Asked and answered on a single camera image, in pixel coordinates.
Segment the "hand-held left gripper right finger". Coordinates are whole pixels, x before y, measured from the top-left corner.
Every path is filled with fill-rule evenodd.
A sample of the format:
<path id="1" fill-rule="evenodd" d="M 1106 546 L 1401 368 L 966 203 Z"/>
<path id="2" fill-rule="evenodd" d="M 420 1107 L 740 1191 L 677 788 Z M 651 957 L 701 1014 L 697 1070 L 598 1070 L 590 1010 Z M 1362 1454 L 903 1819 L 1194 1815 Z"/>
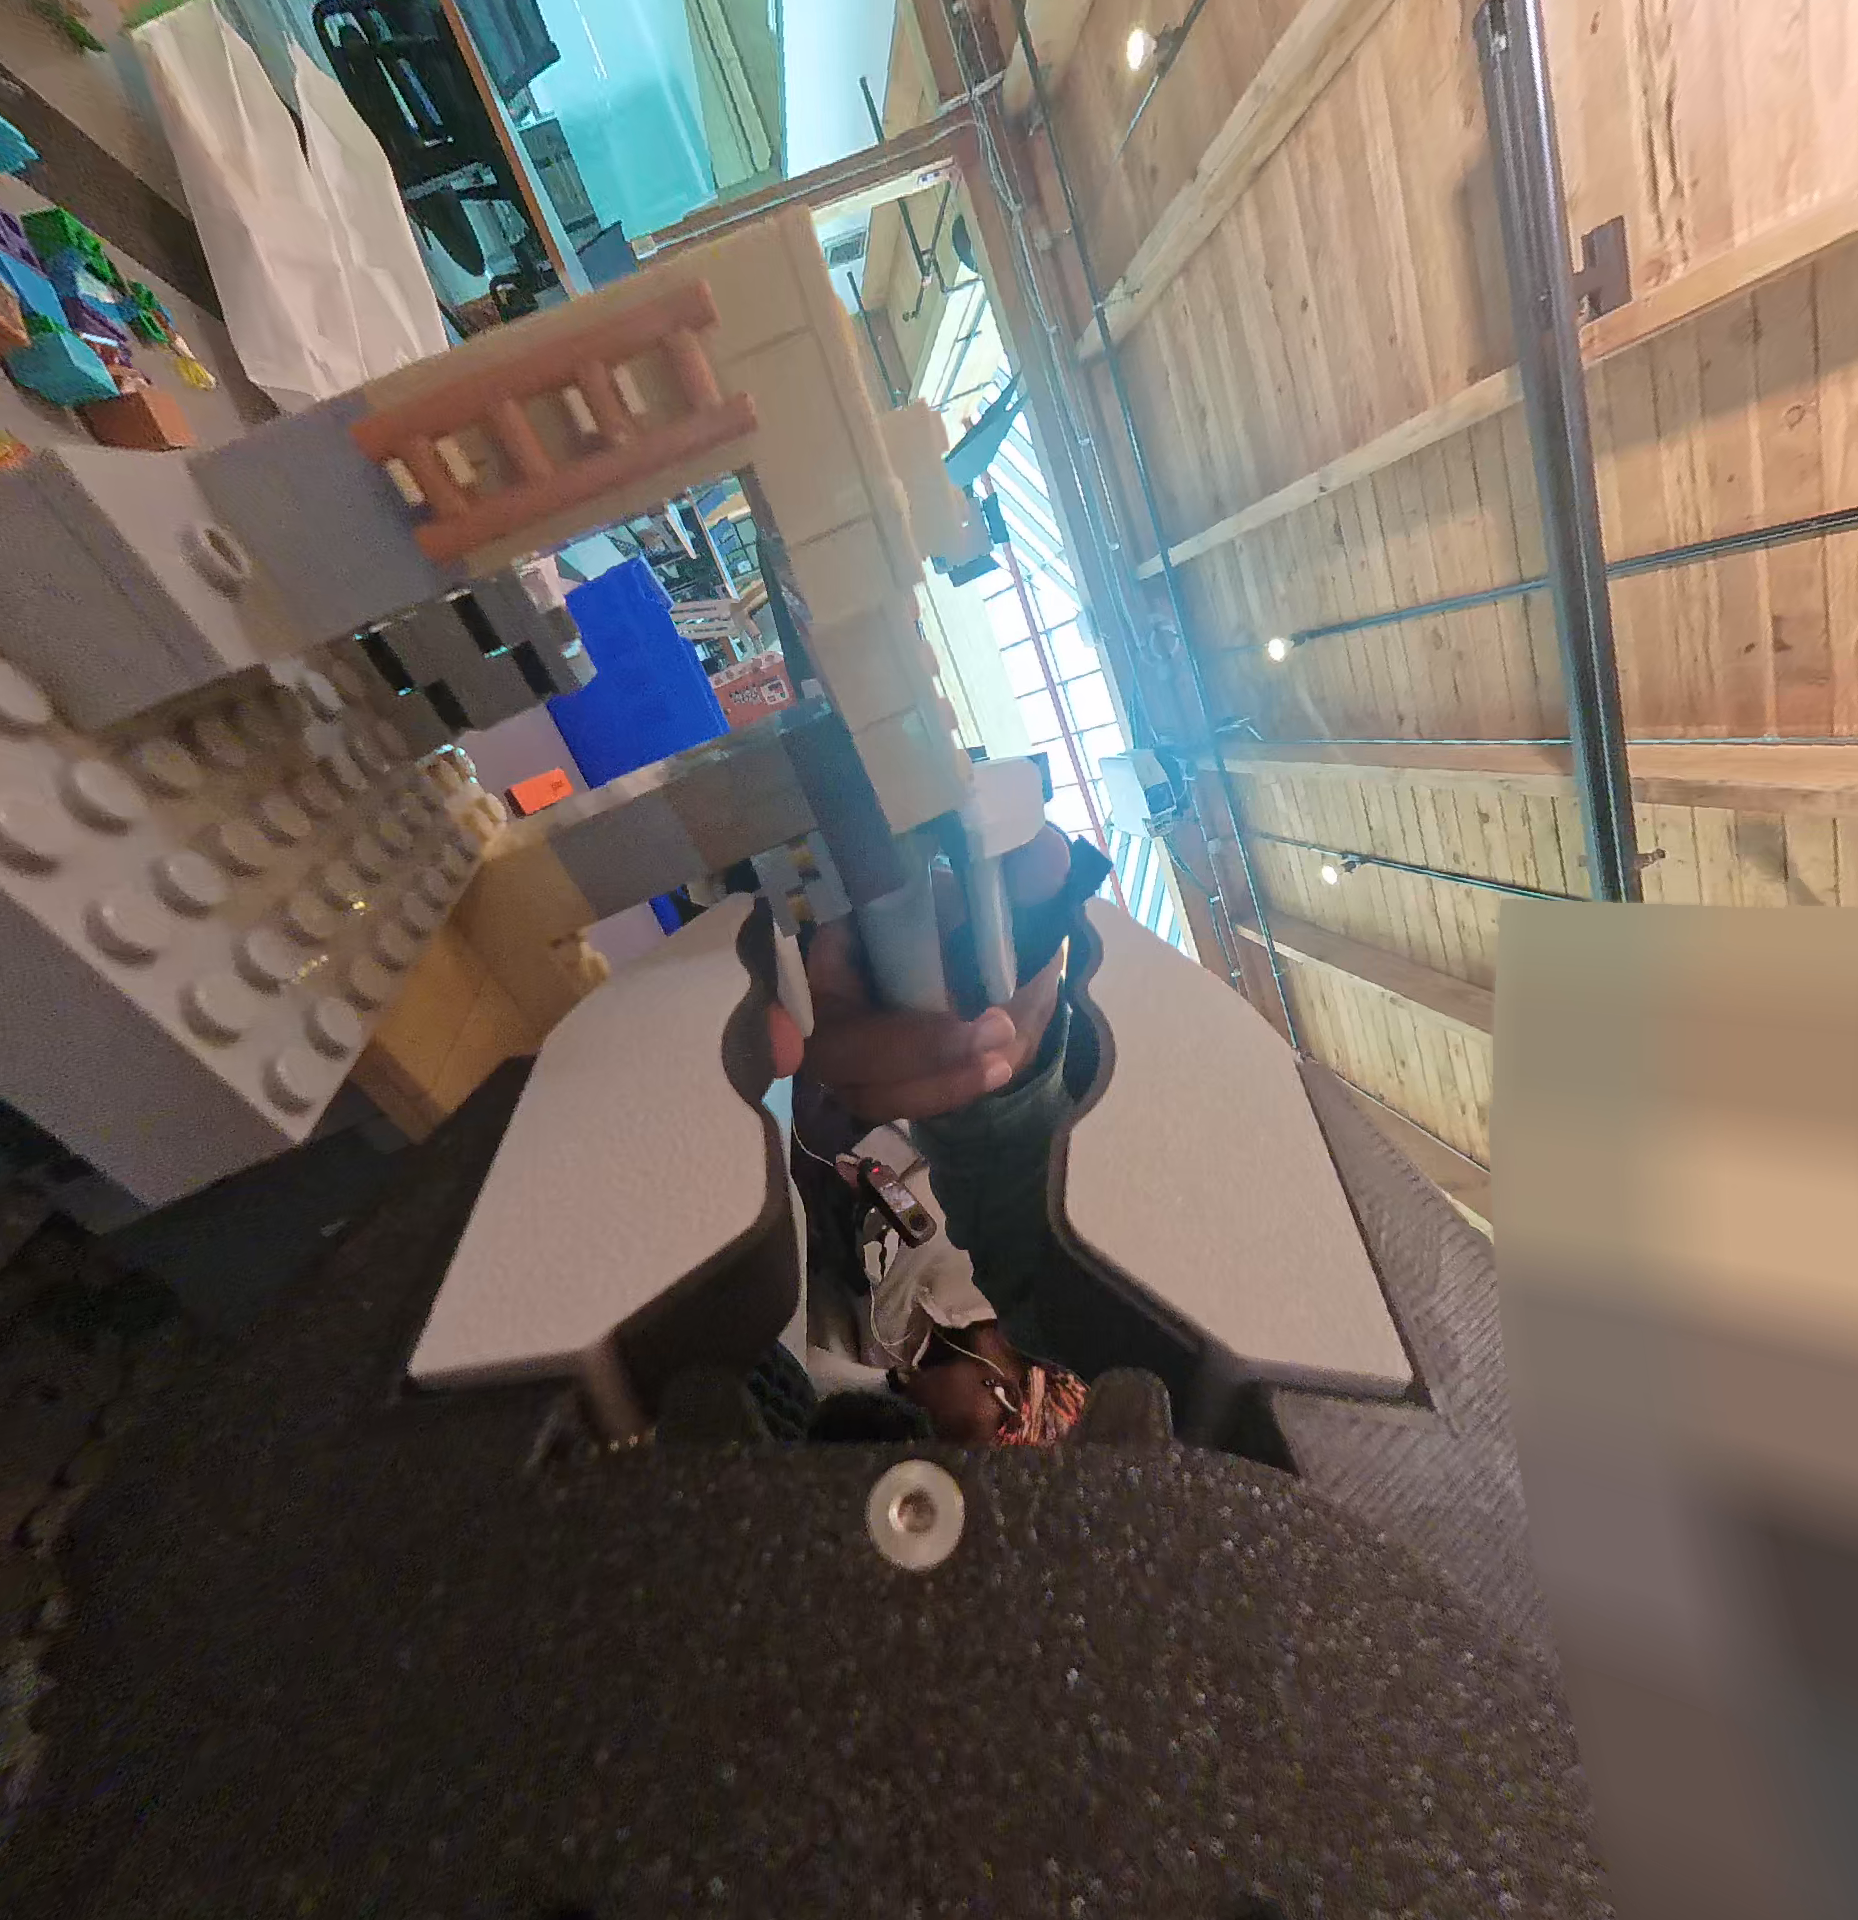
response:
<path id="1" fill-rule="evenodd" d="M 1260 1390 L 1427 1400 L 1392 1293 L 1435 1195 L 1217 975 L 1090 900 L 1070 940 L 1094 1076 L 1054 1147 L 1059 1244 L 1160 1332 L 1176 1412 Z"/>

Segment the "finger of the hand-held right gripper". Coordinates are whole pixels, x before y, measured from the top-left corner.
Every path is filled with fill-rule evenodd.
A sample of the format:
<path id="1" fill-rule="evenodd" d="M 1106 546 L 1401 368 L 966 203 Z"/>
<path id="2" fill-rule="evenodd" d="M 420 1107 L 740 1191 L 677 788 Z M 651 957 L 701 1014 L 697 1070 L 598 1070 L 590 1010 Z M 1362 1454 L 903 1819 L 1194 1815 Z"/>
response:
<path id="1" fill-rule="evenodd" d="M 948 856 L 972 953 L 966 972 L 989 1007 L 1007 1005 L 1017 989 L 1009 858 L 989 834 L 958 834 Z"/>
<path id="2" fill-rule="evenodd" d="M 851 909 L 870 991 L 885 1014 L 954 1014 L 943 953 L 941 863 L 903 863 L 903 886 Z"/>

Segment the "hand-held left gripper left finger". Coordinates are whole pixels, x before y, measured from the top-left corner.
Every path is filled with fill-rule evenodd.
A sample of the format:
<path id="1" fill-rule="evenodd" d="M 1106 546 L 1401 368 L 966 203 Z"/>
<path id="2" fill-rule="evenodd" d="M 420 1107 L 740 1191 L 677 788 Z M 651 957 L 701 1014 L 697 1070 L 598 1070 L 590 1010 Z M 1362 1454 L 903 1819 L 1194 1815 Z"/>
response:
<path id="1" fill-rule="evenodd" d="M 768 902 L 725 898 L 552 1026 L 415 1332 L 413 1394 L 569 1388 L 636 1445 L 681 1374 L 748 1378 L 797 1329 L 774 991 Z"/>

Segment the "toy brick castle model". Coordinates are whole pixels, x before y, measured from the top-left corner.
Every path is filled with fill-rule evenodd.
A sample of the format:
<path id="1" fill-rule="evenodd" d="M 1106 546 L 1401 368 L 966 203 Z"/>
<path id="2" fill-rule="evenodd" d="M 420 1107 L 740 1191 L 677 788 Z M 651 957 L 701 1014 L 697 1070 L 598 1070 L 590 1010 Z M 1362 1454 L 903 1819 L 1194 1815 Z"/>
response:
<path id="1" fill-rule="evenodd" d="M 307 1140 L 441 937 L 476 1044 L 534 1048 L 593 925 L 750 861 L 778 925 L 958 834 L 1041 826 L 972 764 L 917 626 L 981 534 L 943 421 L 881 411 L 805 209 L 196 451 L 0 469 L 0 1100 L 160 1208 Z M 569 545 L 737 476 L 820 695 L 515 820 L 453 764 L 582 648 Z"/>

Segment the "person's right forearm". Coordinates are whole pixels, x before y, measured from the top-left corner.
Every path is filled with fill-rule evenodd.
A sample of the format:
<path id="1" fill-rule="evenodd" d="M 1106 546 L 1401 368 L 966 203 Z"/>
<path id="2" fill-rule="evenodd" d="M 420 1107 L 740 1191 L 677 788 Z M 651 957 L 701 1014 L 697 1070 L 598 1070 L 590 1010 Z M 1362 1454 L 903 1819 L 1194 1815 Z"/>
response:
<path id="1" fill-rule="evenodd" d="M 1108 1370 L 1083 1269 L 1051 1218 L 1053 1150 L 1068 1116 L 1068 1010 L 1054 1014 L 1028 1069 L 943 1118 L 916 1141 L 950 1244 L 1011 1344 L 1079 1378 Z"/>

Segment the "person's right hand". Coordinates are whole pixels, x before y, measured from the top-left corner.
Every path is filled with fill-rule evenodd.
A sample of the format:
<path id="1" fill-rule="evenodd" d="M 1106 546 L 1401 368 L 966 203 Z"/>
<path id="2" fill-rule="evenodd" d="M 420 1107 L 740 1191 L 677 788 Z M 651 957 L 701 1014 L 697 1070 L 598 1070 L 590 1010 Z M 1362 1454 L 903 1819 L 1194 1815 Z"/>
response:
<path id="1" fill-rule="evenodd" d="M 770 1015 L 780 1076 L 805 1069 L 853 1118 L 927 1124 L 943 1132 L 989 1126 L 1047 1140 L 1064 1108 L 1066 944 L 1011 997 L 976 1015 L 881 1007 L 850 922 L 826 925 L 803 952 L 810 1026 Z"/>

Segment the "blue plastic storage bin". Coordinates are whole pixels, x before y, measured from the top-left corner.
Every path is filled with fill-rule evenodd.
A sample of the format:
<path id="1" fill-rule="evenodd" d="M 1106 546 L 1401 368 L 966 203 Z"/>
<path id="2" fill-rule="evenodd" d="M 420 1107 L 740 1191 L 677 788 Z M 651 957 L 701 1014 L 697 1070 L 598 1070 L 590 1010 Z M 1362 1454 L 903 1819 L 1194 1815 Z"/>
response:
<path id="1" fill-rule="evenodd" d="M 730 732 L 647 559 L 628 559 L 572 586 L 563 611 L 593 676 L 548 702 L 548 714 L 584 788 L 598 789 Z"/>

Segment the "metal ceiling pipe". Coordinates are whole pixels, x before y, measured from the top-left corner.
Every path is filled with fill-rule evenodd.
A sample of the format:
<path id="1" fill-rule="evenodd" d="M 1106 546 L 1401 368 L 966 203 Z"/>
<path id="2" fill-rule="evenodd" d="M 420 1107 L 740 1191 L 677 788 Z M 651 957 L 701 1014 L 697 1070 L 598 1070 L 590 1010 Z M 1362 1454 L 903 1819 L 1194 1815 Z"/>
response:
<path id="1" fill-rule="evenodd" d="M 1533 451 L 1565 726 L 1590 897 L 1642 900 L 1637 809 L 1612 638 L 1607 558 L 1588 435 L 1579 298 L 1538 3 L 1487 3 L 1471 22 Z"/>

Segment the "black office chair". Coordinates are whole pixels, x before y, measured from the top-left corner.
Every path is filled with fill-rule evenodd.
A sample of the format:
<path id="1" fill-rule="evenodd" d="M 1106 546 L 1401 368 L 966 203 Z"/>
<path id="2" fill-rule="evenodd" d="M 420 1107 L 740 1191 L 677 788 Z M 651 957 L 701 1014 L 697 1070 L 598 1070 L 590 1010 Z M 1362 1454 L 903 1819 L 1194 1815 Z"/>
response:
<path id="1" fill-rule="evenodd" d="M 312 27 L 390 161 L 438 304 L 463 329 L 558 304 L 548 226 L 453 7 L 319 3 Z"/>

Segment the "pile of colourful loose bricks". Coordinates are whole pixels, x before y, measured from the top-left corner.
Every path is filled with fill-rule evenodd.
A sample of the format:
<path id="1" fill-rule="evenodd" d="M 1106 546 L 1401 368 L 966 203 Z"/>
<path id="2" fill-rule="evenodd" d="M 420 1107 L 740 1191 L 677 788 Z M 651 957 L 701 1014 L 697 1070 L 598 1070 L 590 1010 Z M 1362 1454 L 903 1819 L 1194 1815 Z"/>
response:
<path id="1" fill-rule="evenodd" d="M 0 114 L 0 179 L 38 161 Z M 134 359 L 162 354 L 183 388 L 215 372 L 167 306 L 121 273 L 102 240 L 61 205 L 15 215 L 0 202 L 0 372 L 29 400 L 69 414 L 102 448 L 164 453 L 196 445 L 179 398 Z"/>

